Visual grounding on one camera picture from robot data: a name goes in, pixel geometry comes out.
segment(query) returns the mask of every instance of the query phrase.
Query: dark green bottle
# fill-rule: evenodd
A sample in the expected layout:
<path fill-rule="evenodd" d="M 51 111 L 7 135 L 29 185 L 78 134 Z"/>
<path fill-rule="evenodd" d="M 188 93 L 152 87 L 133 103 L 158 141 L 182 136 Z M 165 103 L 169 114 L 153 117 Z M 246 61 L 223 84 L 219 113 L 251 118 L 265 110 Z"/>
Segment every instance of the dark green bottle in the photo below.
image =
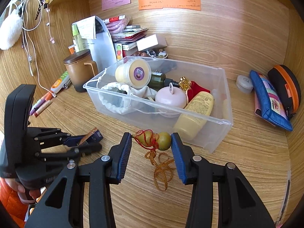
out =
<path fill-rule="evenodd" d="M 148 84 L 148 87 L 150 87 L 156 91 L 159 91 L 163 87 L 168 87 L 170 85 L 170 83 L 172 83 L 174 87 L 179 87 L 177 81 L 166 78 L 165 74 L 152 72 L 151 80 Z"/>

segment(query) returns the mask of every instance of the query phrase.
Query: orange clothing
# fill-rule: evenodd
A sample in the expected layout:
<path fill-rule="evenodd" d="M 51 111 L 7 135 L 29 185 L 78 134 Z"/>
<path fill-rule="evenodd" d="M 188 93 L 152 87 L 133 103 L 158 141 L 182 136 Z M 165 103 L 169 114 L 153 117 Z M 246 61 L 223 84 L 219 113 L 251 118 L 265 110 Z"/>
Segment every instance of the orange clothing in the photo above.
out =
<path fill-rule="evenodd" d="M 24 228 L 28 205 L 20 201 L 18 193 L 12 190 L 2 178 L 0 178 L 0 201 L 18 226 Z"/>

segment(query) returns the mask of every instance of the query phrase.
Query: wooden mug lid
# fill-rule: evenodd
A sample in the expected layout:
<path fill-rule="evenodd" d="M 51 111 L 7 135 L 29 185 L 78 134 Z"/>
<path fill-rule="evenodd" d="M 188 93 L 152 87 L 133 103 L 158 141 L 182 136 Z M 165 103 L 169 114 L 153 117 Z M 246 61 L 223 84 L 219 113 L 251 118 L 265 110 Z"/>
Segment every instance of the wooden mug lid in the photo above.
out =
<path fill-rule="evenodd" d="M 90 54 L 91 54 L 90 50 L 82 50 L 72 55 L 69 55 L 66 59 L 63 60 L 63 63 L 69 64 L 69 63 L 77 62 Z"/>

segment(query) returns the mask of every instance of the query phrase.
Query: green cap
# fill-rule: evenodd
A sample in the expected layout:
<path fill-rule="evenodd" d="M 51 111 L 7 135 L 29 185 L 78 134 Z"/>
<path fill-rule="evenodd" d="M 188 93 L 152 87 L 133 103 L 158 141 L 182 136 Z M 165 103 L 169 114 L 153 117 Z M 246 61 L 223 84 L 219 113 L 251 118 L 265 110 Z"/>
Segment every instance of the green cap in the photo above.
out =
<path fill-rule="evenodd" d="M 73 36 L 76 36 L 79 34 L 77 24 L 72 25 L 72 32 L 73 32 Z"/>

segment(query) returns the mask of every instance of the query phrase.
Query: plastic storage bin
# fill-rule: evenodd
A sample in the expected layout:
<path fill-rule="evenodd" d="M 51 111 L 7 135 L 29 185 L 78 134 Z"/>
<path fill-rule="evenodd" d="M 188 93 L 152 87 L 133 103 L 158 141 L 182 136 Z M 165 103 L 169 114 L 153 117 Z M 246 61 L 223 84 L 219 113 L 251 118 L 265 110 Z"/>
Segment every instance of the plastic storage bin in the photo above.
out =
<path fill-rule="evenodd" d="M 110 82 L 115 82 L 116 68 L 132 58 L 135 57 L 127 56 L 121 59 L 117 63 L 108 67 L 106 74 L 102 71 L 92 80 L 98 79 L 104 74 L 101 82 L 98 84 L 99 87 L 105 86 Z M 141 58 L 145 59 L 149 63 L 153 72 L 165 73 L 167 78 L 171 78 L 175 81 L 179 81 L 182 76 L 185 76 L 189 80 L 195 81 L 200 86 L 211 90 L 215 99 L 211 115 L 204 116 L 199 113 L 190 112 L 181 108 L 174 108 L 148 99 L 138 98 L 136 96 L 130 96 L 109 90 L 101 90 L 100 88 L 96 88 L 97 82 L 88 82 L 84 84 L 83 87 L 87 89 L 97 111 L 134 125 L 139 129 L 151 129 L 156 133 L 166 131 L 171 134 L 174 132 L 173 127 L 179 116 L 168 118 L 163 116 L 166 115 L 166 113 L 184 113 L 200 119 L 205 119 L 207 122 L 198 135 L 193 140 L 185 140 L 184 142 L 201 146 L 212 153 L 233 125 L 230 94 L 224 69 L 168 59 L 149 57 Z M 115 102 L 121 102 L 123 98 L 130 99 L 132 107 L 136 107 L 136 109 L 125 115 L 113 113 L 101 103 L 99 98 L 100 95 L 104 98 L 115 100 Z"/>

